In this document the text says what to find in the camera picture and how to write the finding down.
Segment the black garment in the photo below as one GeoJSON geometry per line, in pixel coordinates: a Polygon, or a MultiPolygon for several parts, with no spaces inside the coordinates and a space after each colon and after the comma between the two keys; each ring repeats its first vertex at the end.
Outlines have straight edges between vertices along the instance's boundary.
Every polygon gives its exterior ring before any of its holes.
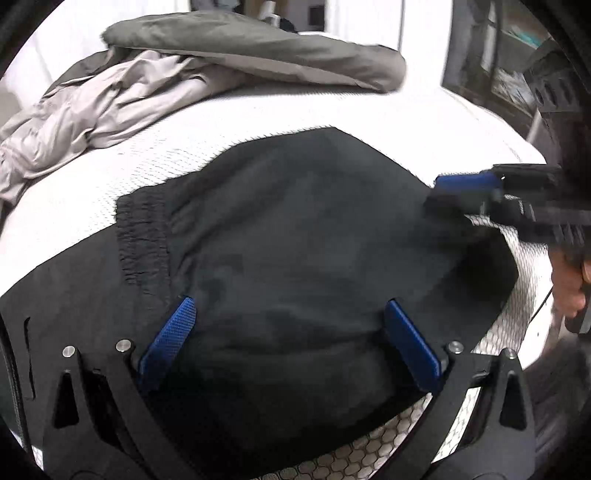
{"type": "Polygon", "coordinates": [[[34,436],[64,346],[89,368],[121,338],[141,353],[183,296],[197,322],[149,401],[205,470],[264,473],[385,422],[421,395],[385,342],[386,302],[396,297],[428,341],[472,348],[517,276],[497,230],[426,218],[428,191],[330,128],[237,145],[121,197],[114,228],[0,301],[24,378],[31,318],[34,436]]]}

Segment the metal bolt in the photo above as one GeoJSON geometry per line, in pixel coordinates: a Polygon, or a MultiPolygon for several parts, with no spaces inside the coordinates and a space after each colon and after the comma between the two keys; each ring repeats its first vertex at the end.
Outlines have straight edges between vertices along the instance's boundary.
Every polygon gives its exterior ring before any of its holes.
{"type": "Polygon", "coordinates": [[[71,345],[68,345],[66,348],[64,348],[61,351],[61,354],[63,356],[65,356],[66,358],[70,358],[72,355],[74,355],[74,353],[76,353],[76,349],[74,347],[72,347],[71,345]]]}
{"type": "Polygon", "coordinates": [[[123,339],[123,340],[119,340],[119,342],[117,342],[117,345],[115,345],[115,348],[117,349],[118,352],[126,352],[127,350],[129,350],[131,348],[131,342],[129,340],[123,339]]]}
{"type": "Polygon", "coordinates": [[[510,360],[515,360],[517,358],[517,353],[512,348],[505,348],[505,349],[503,349],[503,353],[510,360]]]}
{"type": "Polygon", "coordinates": [[[455,353],[456,355],[458,355],[459,353],[462,353],[464,351],[464,346],[457,340],[454,340],[453,342],[449,342],[447,344],[447,349],[451,353],[455,353]]]}

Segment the human hand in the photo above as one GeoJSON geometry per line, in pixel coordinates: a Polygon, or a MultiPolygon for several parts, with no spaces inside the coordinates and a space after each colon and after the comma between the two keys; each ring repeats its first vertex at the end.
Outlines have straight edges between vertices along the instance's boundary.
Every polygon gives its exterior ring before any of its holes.
{"type": "Polygon", "coordinates": [[[579,267],[567,262],[563,251],[551,249],[549,255],[554,284],[554,308],[565,317],[574,318],[585,307],[585,295],[581,292],[581,287],[583,280],[591,283],[591,261],[584,262],[581,271],[579,267]]]}

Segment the white mesh tablecloth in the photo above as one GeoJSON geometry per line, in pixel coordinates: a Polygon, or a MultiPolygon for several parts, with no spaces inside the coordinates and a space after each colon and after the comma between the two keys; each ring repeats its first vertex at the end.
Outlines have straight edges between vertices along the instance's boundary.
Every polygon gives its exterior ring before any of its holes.
{"type": "MultiPolygon", "coordinates": [[[[287,85],[244,89],[190,106],[117,146],[89,151],[27,190],[0,235],[0,294],[44,261],[115,223],[119,196],[200,170],[240,142],[317,127],[359,138],[429,185],[440,173],[544,162],[503,120],[444,89],[388,95],[287,85]]],[[[519,280],[476,347],[483,353],[506,346],[519,350],[534,306],[550,288],[544,249],[520,244],[510,229],[504,233],[519,280]]],[[[476,397],[476,391],[466,397],[438,458],[457,446],[476,397]]],[[[404,441],[429,399],[335,452],[262,478],[367,478],[404,441]]]]}

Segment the white mesh surface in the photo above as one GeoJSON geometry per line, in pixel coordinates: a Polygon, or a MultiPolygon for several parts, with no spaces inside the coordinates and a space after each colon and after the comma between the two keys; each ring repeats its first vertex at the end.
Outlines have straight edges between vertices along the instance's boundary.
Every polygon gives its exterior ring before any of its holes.
{"type": "MultiPolygon", "coordinates": [[[[503,120],[444,89],[389,95],[286,85],[242,90],[188,107],[115,147],[90,151],[27,190],[0,235],[0,294],[37,265],[113,224],[119,196],[200,170],[246,140],[328,126],[366,142],[429,185],[442,172],[544,162],[503,120]]],[[[550,288],[543,249],[520,245],[510,229],[504,233],[519,280],[476,347],[479,352],[519,349],[534,304],[550,288]]],[[[476,396],[471,391],[466,397],[439,456],[457,446],[476,396]]],[[[350,445],[263,479],[367,478],[401,444],[429,399],[350,445]]]]}

